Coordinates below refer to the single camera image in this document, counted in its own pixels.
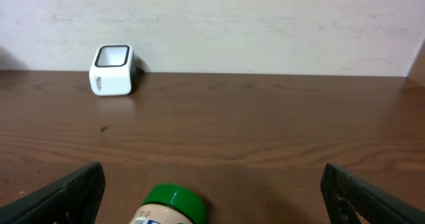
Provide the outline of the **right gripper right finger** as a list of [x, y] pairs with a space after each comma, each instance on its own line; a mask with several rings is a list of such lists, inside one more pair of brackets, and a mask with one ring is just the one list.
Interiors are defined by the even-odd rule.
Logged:
[[331, 224], [422, 224], [424, 212], [334, 163], [325, 166], [321, 193]]

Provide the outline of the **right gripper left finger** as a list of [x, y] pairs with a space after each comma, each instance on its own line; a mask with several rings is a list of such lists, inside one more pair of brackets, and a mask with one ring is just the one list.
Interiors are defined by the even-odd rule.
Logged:
[[93, 162], [1, 207], [2, 223], [94, 223], [106, 186]]

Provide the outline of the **green lid jar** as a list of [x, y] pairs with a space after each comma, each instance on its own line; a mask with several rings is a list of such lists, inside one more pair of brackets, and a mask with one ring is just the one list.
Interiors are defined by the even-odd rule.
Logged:
[[179, 185], [156, 185], [129, 224], [206, 224], [207, 207], [194, 192]]

